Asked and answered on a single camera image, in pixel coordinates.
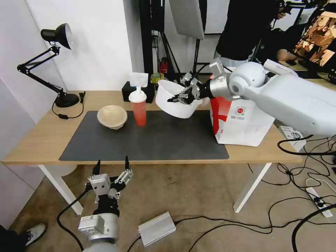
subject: bowl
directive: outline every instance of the bowl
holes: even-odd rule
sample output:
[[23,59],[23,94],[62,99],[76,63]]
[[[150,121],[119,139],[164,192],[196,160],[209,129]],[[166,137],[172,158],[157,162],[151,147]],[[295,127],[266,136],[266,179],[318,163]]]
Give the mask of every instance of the bowl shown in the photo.
[[118,130],[123,127],[127,121],[127,112],[120,106],[105,106],[98,111],[97,119],[103,126]]
[[174,95],[180,93],[183,89],[184,87],[175,82],[159,80],[159,88],[156,92],[155,103],[160,109],[172,116],[184,119],[189,118],[197,109],[198,105],[202,104],[202,100],[194,100],[190,105],[167,101]]

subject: paper bag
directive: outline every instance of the paper bag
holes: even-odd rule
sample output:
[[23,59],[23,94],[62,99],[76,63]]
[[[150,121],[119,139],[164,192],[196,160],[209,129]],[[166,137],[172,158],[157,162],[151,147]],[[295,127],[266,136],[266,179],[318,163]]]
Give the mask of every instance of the paper bag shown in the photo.
[[274,122],[251,100],[211,99],[213,133],[220,144],[258,146]]

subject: table leg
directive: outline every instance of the table leg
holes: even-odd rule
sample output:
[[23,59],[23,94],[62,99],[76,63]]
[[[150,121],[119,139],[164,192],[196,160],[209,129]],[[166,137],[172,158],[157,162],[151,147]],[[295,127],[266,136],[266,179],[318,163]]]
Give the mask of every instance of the table leg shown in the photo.
[[[52,170],[55,170],[55,167],[49,169],[48,166],[39,165],[39,168],[43,171],[46,177],[50,180],[50,182],[56,187],[57,191],[63,196],[63,198],[70,204],[73,202],[76,197],[64,182],[60,175],[55,174]],[[83,211],[83,207],[79,202],[76,202],[72,209],[76,214],[80,215]]]
[[236,213],[239,213],[240,210],[243,208],[243,206],[253,193],[254,189],[257,187],[263,176],[266,174],[271,164],[272,163],[266,163],[264,167],[261,167],[254,171],[251,178],[247,181],[245,188],[241,191],[240,196],[233,205],[233,209]]

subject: desk lamp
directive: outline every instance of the desk lamp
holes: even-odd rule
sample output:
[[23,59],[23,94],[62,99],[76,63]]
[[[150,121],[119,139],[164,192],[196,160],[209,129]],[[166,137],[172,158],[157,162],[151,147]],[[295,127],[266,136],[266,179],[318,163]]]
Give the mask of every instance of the desk lamp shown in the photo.
[[[17,66],[17,70],[30,78],[40,82],[42,85],[46,86],[47,88],[50,88],[51,90],[58,93],[58,96],[55,100],[55,105],[57,107],[71,107],[79,102],[79,97],[75,94],[67,94],[63,91],[63,88],[56,86],[54,84],[51,84],[49,82],[46,82],[45,80],[37,77],[36,75],[32,74],[30,71],[34,69],[35,67],[38,67],[39,65],[43,64],[44,62],[54,58],[57,56],[60,52],[60,47],[56,45],[56,42],[60,43],[62,46],[68,48],[71,50],[71,47],[73,46],[74,42],[72,40],[72,33],[69,25],[67,23],[61,24],[56,28],[56,30],[48,30],[43,29],[41,31],[41,37],[48,41],[49,44],[52,46],[47,51],[37,55],[36,57],[32,58],[31,60],[27,61],[26,63],[23,63],[21,65]],[[41,60],[41,61],[35,61],[41,56],[53,52],[51,56],[48,58]]]

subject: sneaker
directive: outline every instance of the sneaker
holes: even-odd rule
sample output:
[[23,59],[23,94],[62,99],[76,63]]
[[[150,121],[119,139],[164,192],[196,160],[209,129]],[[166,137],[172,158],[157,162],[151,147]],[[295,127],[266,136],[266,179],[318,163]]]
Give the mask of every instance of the sneaker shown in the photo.
[[36,242],[46,231],[47,227],[44,224],[38,224],[31,229],[28,229],[23,235],[27,237],[28,241],[26,247]]

